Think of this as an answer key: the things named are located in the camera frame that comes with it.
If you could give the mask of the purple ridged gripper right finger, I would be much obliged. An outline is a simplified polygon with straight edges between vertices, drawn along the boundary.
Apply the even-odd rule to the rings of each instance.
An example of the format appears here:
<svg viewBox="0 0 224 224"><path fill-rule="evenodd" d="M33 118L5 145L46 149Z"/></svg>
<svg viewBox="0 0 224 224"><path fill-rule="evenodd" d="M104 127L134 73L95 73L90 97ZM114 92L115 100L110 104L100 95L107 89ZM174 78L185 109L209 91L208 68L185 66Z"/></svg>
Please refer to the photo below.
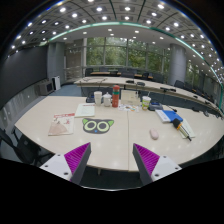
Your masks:
<svg viewBox="0 0 224 224"><path fill-rule="evenodd" d="M143 185L148 185L181 170L181 167L168 156L159 156L136 143L133 144L133 156Z"/></svg>

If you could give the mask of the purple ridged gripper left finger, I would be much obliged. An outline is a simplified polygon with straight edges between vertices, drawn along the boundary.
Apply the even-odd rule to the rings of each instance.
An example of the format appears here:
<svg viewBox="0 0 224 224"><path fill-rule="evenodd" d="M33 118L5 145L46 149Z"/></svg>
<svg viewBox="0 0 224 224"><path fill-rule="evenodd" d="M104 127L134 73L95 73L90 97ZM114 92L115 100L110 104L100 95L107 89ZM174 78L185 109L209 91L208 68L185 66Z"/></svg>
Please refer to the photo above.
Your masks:
<svg viewBox="0 0 224 224"><path fill-rule="evenodd" d="M55 154L41 169L79 185L90 154L91 143L86 143L66 154Z"/></svg>

